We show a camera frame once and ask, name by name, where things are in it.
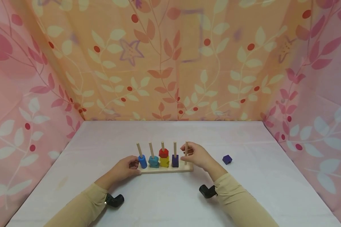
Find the white table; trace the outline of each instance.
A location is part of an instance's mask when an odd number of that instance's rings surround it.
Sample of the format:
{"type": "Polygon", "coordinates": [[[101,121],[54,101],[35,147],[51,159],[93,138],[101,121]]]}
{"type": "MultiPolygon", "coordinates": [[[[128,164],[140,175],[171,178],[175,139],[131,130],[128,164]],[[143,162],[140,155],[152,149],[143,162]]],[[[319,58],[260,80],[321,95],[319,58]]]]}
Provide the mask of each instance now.
{"type": "MultiPolygon", "coordinates": [[[[164,141],[172,153],[173,141],[179,148],[186,140],[204,146],[280,226],[341,226],[262,122],[225,121],[86,121],[7,226],[43,226],[120,158],[139,155],[137,142],[148,158],[149,142],[157,153],[164,141]],[[223,163],[224,155],[231,164],[223,163]]],[[[125,203],[104,210],[93,226],[233,226],[215,197],[203,198],[202,184],[213,185],[198,167],[141,175],[111,191],[125,203]]]]}

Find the beige sleeve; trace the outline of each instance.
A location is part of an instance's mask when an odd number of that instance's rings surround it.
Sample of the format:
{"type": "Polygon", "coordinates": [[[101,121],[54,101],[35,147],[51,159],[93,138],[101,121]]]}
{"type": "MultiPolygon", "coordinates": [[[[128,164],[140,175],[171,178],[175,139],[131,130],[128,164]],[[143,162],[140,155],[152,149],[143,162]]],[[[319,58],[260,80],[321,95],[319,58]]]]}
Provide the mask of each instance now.
{"type": "Polygon", "coordinates": [[[278,227],[270,214],[229,173],[214,182],[218,201],[237,227],[278,227]]]}
{"type": "Polygon", "coordinates": [[[104,209],[106,194],[105,189],[91,184],[56,213],[44,227],[87,227],[104,209]]]}

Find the yellow block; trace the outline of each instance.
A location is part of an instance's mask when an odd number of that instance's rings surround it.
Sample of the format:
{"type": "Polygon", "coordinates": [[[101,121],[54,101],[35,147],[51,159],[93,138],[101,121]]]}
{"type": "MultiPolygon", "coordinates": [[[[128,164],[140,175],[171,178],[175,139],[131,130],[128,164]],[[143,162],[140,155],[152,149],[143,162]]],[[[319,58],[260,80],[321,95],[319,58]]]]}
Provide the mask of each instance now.
{"type": "Polygon", "coordinates": [[[170,165],[170,157],[166,157],[166,158],[159,158],[160,161],[160,166],[161,167],[169,167],[170,165]]]}

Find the right hand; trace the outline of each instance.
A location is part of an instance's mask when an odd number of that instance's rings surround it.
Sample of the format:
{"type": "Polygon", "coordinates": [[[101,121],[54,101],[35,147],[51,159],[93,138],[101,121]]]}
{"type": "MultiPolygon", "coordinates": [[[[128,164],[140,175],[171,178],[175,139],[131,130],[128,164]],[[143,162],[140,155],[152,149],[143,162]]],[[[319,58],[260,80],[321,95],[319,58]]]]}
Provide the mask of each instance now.
{"type": "MultiPolygon", "coordinates": [[[[185,151],[185,145],[181,147],[182,151],[185,151]]],[[[209,169],[214,163],[216,162],[211,155],[204,149],[201,145],[188,142],[188,156],[181,157],[182,161],[185,162],[192,162],[193,164],[197,165],[198,167],[201,167],[205,171],[209,169]]]]}

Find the hand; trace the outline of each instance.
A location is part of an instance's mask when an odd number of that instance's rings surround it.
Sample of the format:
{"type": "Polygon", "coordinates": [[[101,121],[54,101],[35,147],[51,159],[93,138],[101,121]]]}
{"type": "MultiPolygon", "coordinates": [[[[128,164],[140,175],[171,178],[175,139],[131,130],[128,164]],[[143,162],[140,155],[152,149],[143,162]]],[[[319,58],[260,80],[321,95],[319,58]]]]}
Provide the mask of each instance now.
{"type": "MultiPolygon", "coordinates": [[[[185,145],[181,147],[182,151],[185,151],[185,145]]],[[[188,142],[188,156],[181,157],[182,161],[192,162],[193,164],[201,167],[205,171],[209,169],[211,165],[215,164],[215,160],[209,155],[209,153],[201,145],[188,142]]]]}
{"type": "Polygon", "coordinates": [[[131,176],[140,175],[141,171],[138,170],[138,166],[138,157],[132,155],[123,158],[111,170],[95,181],[95,184],[103,189],[109,190],[115,182],[125,180],[131,176]]]}
{"type": "MultiPolygon", "coordinates": [[[[182,151],[185,151],[185,146],[186,144],[181,147],[182,151]]],[[[227,173],[227,171],[199,144],[188,142],[187,155],[188,156],[181,157],[181,160],[192,162],[198,167],[201,167],[208,172],[214,182],[227,173]]]]}
{"type": "Polygon", "coordinates": [[[111,175],[113,181],[122,181],[128,177],[140,175],[141,171],[138,170],[138,166],[138,157],[131,155],[118,161],[118,163],[111,168],[109,174],[111,175]]]}

